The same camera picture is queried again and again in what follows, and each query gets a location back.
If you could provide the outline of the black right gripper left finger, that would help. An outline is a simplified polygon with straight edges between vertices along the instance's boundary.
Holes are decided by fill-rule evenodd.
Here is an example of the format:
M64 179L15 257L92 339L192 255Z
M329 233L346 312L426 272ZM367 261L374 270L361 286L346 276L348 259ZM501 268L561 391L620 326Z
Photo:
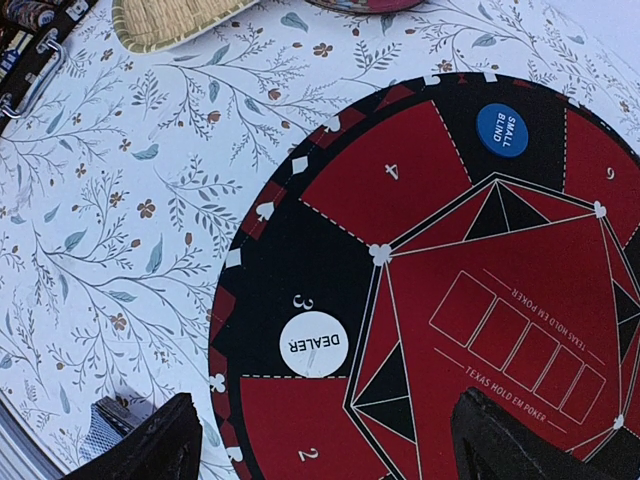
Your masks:
M196 479L202 425L189 393L178 393L121 441L68 479Z

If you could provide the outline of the blue small blind button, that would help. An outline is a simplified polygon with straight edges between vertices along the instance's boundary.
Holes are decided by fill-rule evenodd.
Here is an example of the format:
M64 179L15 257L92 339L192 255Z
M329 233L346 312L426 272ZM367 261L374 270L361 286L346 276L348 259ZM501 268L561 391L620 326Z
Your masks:
M503 158L520 156L529 143L529 130L522 116L502 103L491 103L480 109L476 132L491 153Z

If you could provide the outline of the woven bamboo tray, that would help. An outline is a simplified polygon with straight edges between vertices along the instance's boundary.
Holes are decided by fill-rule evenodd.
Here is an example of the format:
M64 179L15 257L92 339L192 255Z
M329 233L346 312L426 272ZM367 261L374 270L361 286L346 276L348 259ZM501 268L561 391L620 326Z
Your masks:
M114 0L116 37L134 54L181 45L257 4L252 0Z

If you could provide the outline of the white dealer button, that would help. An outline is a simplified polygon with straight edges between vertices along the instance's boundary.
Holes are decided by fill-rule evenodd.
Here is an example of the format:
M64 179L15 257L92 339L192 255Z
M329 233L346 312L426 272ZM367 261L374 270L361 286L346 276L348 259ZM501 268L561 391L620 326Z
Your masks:
M349 339L343 325L332 315L307 311L286 323L279 349L285 364L296 375L324 378L333 375L346 361Z

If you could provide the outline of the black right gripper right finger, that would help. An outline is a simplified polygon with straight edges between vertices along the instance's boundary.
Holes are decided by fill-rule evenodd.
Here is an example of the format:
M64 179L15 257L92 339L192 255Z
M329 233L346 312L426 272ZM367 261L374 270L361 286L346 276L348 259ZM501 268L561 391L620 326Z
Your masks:
M639 439L622 428L583 462L528 429L480 390L451 416L459 479L637 479Z

